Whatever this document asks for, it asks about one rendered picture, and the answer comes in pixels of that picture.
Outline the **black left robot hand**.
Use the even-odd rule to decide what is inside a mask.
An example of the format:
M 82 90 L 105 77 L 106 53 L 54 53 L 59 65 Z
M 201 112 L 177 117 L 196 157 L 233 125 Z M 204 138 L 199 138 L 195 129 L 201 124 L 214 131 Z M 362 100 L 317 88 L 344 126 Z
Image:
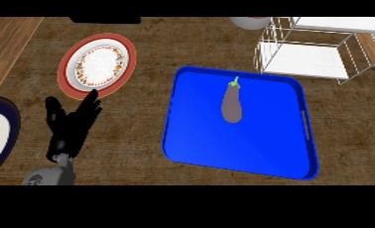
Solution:
M 66 154 L 74 159 L 81 151 L 90 128 L 102 108 L 97 91 L 93 89 L 75 112 L 66 113 L 56 97 L 46 98 L 47 125 L 53 136 L 47 151 L 47 159 L 57 161 L 57 155 Z

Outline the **blue tray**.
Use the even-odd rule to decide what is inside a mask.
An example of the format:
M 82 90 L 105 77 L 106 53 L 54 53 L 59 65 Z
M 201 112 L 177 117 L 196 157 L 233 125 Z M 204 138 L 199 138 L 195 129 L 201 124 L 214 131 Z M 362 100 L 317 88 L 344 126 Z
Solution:
M 242 120 L 229 123 L 221 102 L 239 78 Z M 161 150 L 177 163 L 292 179 L 317 174 L 304 93 L 295 79 L 183 66 L 174 74 Z

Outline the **dark blue rimmed plate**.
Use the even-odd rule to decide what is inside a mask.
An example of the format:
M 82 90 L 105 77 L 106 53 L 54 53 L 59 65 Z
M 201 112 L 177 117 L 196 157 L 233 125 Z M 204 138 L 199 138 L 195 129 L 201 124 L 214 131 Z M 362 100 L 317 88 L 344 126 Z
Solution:
M 12 152 L 20 130 L 20 114 L 15 103 L 0 96 L 0 166 Z

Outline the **white patterned plate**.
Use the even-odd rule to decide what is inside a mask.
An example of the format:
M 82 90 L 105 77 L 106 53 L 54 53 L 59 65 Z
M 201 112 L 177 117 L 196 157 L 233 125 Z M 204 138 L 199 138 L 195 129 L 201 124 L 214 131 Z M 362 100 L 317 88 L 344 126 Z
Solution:
M 74 52 L 66 67 L 69 85 L 80 91 L 102 90 L 122 76 L 130 60 L 128 49 L 113 39 L 97 39 Z

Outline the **red round placemat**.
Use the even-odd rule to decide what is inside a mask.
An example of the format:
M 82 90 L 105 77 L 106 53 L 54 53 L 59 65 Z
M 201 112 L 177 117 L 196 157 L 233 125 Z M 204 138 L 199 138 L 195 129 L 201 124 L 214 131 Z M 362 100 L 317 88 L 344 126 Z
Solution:
M 128 81 L 136 67 L 136 49 L 119 34 L 84 38 L 68 50 L 57 69 L 63 93 L 82 100 L 94 89 L 97 97 L 113 94 Z

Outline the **purple eggplant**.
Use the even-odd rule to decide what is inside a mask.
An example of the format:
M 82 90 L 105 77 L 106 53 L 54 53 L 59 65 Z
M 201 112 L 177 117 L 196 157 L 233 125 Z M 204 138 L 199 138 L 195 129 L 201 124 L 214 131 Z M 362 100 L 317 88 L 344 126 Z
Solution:
M 229 123 L 237 123 L 242 120 L 242 104 L 239 93 L 239 78 L 235 77 L 235 79 L 229 82 L 221 102 L 221 115 Z

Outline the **black appliance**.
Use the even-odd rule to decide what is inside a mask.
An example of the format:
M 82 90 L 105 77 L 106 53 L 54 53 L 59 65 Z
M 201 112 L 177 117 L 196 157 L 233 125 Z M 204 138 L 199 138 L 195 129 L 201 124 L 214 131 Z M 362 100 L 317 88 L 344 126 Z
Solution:
M 140 17 L 69 17 L 80 24 L 140 24 Z

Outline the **white round bowl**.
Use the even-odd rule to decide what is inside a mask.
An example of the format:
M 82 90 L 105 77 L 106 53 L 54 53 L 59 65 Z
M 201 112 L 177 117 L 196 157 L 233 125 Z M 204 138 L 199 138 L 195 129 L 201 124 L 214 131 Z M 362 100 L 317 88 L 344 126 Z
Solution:
M 269 23 L 270 17 L 232 17 L 233 24 L 245 30 L 260 30 Z

